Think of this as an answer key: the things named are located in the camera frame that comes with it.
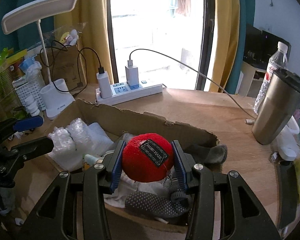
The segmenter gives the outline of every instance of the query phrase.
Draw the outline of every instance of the power strip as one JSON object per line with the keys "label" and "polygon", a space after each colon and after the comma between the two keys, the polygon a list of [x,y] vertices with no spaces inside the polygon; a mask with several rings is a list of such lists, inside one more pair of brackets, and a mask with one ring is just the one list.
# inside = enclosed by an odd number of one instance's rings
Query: power strip
{"label": "power strip", "polygon": [[130,86],[127,82],[111,85],[112,97],[103,99],[100,89],[96,89],[96,103],[106,105],[116,105],[133,99],[146,97],[162,92],[162,84],[156,84],[149,80],[143,80],[140,84]]}

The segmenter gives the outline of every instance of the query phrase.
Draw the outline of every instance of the red pincushion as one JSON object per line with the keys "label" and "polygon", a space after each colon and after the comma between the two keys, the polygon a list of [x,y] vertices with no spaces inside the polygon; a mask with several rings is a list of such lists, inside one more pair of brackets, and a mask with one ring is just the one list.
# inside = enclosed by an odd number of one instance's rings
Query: red pincushion
{"label": "red pincushion", "polygon": [[[151,139],[168,155],[160,167],[139,148],[146,140]],[[159,181],[166,177],[173,166],[173,150],[171,144],[156,133],[146,133],[132,138],[122,153],[122,169],[130,179],[140,182]]]}

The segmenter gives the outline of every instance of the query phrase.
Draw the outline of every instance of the white wall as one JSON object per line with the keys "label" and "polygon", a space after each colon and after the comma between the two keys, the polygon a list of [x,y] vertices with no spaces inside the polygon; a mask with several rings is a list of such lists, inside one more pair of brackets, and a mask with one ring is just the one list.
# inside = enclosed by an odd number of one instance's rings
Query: white wall
{"label": "white wall", "polygon": [[300,76],[300,5],[296,0],[256,0],[254,26],[291,44],[288,69]]}

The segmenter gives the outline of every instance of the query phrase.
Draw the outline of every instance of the desk lamp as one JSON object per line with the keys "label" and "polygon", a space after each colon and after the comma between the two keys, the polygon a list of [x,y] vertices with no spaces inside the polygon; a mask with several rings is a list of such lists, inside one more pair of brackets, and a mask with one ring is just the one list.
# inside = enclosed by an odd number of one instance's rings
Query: desk lamp
{"label": "desk lamp", "polygon": [[[10,34],[15,30],[36,22],[43,48],[45,64],[49,66],[47,51],[40,26],[41,19],[54,16],[60,13],[70,12],[74,9],[77,0],[35,0],[22,5],[3,16],[1,26],[4,34]],[[46,106],[47,117],[54,119],[61,111],[74,101],[68,91],[64,79],[55,82],[51,80],[50,69],[47,67],[49,84],[40,91],[42,100]]]}

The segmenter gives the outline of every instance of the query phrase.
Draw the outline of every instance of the metal bolt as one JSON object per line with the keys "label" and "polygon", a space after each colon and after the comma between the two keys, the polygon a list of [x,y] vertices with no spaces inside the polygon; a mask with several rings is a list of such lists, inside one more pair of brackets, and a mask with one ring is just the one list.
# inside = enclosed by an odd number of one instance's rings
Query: metal bolt
{"label": "metal bolt", "polygon": [[197,163],[197,164],[194,165],[194,168],[195,168],[196,170],[201,171],[201,170],[203,169],[203,165],[200,164],[200,163]]}
{"label": "metal bolt", "polygon": [[5,166],[0,166],[0,172],[4,172],[5,171],[5,169],[6,169],[6,167]]}
{"label": "metal bolt", "polygon": [[68,177],[68,175],[69,175],[69,173],[67,171],[62,171],[59,174],[60,178],[66,178],[66,177]]}
{"label": "metal bolt", "polygon": [[230,174],[231,177],[234,177],[234,178],[237,178],[239,176],[239,173],[236,172],[236,171],[230,171],[229,174]]}
{"label": "metal bolt", "polygon": [[97,164],[94,165],[94,168],[96,170],[101,170],[101,169],[103,169],[103,167],[104,167],[104,165],[102,163],[97,163]]}

